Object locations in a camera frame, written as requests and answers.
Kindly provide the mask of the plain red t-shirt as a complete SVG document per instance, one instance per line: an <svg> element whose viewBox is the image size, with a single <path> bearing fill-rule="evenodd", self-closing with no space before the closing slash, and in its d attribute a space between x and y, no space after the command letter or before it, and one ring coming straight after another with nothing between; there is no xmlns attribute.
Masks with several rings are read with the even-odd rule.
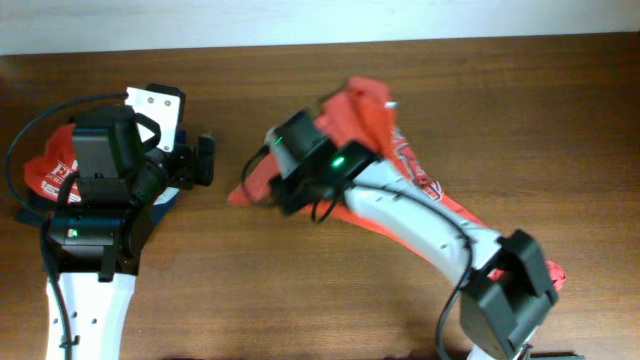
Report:
<svg viewBox="0 0 640 360"><path fill-rule="evenodd" d="M452 198L447 196L439 182L432 180L421 168L415 152L397 126L396 110L392 102L391 88L384 82L353 76L337 93L323 101L322 113L314 124L326 133L338 146L355 140L373 152L391 160L394 167L407 179L417 185L425 194L441 205L461 215L481 227L486 225ZM228 196L231 206L243 207L266 202L271 195L269 181L278 174L274 158L267 155L256 168ZM412 245L400 240L380 223L362 218L337 205L331 218L350 223L366 230L387 236L418 254ZM551 260L546 260L551 280L556 291L566 282L562 268Z"/></svg>

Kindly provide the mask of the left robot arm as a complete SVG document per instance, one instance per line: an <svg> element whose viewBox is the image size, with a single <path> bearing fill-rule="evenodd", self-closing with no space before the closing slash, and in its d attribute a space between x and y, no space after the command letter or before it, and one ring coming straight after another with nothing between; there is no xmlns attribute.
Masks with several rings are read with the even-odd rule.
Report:
<svg viewBox="0 0 640 360"><path fill-rule="evenodd" d="M116 359L152 208L168 188L213 181L215 142L163 150L158 122L125 105L74 120L78 168L41 227L48 276L49 359Z"/></svg>

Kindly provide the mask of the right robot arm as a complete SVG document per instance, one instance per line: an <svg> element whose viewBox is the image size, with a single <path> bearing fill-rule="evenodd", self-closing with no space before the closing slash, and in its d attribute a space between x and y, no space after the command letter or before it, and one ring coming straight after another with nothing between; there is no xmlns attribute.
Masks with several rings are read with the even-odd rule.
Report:
<svg viewBox="0 0 640 360"><path fill-rule="evenodd" d="M425 258L452 284L437 325L437 349L448 356L443 328L453 305L472 342L472 359L519 359L558 295L539 243L509 236L448 209L406 179L381 152L359 140L339 145L302 110L268 130L265 146L278 174L270 185L286 214L323 200L375 222Z"/></svg>

